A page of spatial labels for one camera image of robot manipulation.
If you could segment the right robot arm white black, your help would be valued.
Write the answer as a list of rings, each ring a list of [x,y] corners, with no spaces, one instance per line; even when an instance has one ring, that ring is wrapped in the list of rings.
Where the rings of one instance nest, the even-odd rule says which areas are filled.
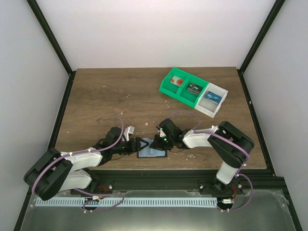
[[[255,146],[250,137],[228,121],[208,129],[182,130],[167,118],[158,125],[157,130],[159,134],[154,136],[150,144],[152,149],[170,151],[174,147],[183,150],[212,147],[216,151],[222,164],[211,187],[218,193],[226,193],[231,189],[231,181],[249,161]]]

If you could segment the black card holder wallet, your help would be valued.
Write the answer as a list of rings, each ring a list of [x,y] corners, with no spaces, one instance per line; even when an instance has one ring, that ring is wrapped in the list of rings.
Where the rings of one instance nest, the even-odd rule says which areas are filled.
[[[166,158],[167,157],[167,151],[160,151],[156,149],[151,149],[150,144],[153,142],[153,139],[149,138],[142,138],[149,142],[149,146],[141,150],[140,152],[137,152],[137,158]]]

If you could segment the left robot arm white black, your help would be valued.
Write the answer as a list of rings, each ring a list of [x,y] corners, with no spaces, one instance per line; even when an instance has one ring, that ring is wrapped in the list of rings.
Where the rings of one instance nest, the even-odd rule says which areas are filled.
[[[130,138],[131,134],[132,126],[125,130],[112,127],[105,138],[86,150],[69,153],[50,148],[26,172],[24,182],[31,188],[32,193],[43,201],[51,199],[61,191],[85,189],[94,180],[89,173],[89,167],[109,162],[114,154],[130,155],[149,146],[146,139]]]

